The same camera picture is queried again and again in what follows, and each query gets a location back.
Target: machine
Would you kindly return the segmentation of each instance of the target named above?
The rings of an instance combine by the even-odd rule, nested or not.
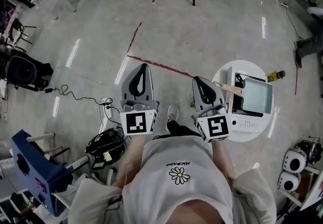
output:
[[[121,123],[125,135],[152,134],[159,102],[153,100],[150,68],[141,64],[122,84]]]
[[[245,78],[265,82],[263,79],[247,75],[242,71],[237,71],[233,67],[228,69],[227,84],[243,88],[243,80]],[[261,133],[264,125],[264,114],[243,110],[241,108],[241,99],[242,97],[234,95],[231,92],[227,92],[226,94],[225,103],[229,105],[228,114],[231,118],[232,131]]]
[[[205,142],[222,141],[229,137],[231,120],[222,91],[208,79],[193,78],[196,113],[192,116]]]

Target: white round table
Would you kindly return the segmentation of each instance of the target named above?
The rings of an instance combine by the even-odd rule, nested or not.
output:
[[[231,62],[228,62],[227,64],[223,65],[217,71],[217,73],[213,76],[212,82],[217,81],[220,83],[227,83],[228,69],[230,67],[233,67],[237,71],[245,72],[246,74],[253,76],[253,77],[261,78],[264,80],[267,79],[265,72],[263,72],[263,70],[259,66],[255,65],[254,63],[249,62],[249,61],[245,61],[245,60],[235,60],[235,61],[231,61]],[[225,98],[226,91],[222,90],[222,93]],[[245,141],[250,141],[250,140],[256,138],[265,130],[265,128],[269,124],[269,122],[272,118],[273,110],[274,110],[274,95],[273,95],[271,113],[270,114],[263,114],[264,115],[263,130],[260,133],[247,133],[247,132],[232,131],[231,135],[228,137],[228,139],[231,141],[245,142]]]

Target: wooden stick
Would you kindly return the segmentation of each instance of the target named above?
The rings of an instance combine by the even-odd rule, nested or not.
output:
[[[234,86],[231,86],[231,85],[228,85],[228,84],[223,84],[223,83],[220,83],[220,82],[217,82],[217,81],[213,81],[213,84],[216,87],[218,87],[218,88],[220,88],[222,90],[231,92],[233,94],[236,94],[239,97],[242,97],[242,88],[234,87]]]

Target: white box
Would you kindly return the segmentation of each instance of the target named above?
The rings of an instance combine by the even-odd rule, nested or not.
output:
[[[120,113],[121,124],[125,135],[152,134],[157,117],[154,109]]]
[[[205,142],[222,141],[230,136],[231,119],[229,114],[201,117],[197,119],[196,127]]]

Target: yellow label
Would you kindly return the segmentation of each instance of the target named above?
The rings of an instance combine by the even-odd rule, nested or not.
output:
[[[232,106],[233,106],[233,98],[230,98],[230,103],[229,103],[229,113],[232,112]]]
[[[111,158],[111,156],[110,156],[110,153],[107,151],[107,152],[105,152],[105,153],[103,153],[103,156],[104,156],[104,159],[106,160],[106,161],[111,161],[112,160],[112,158]]]

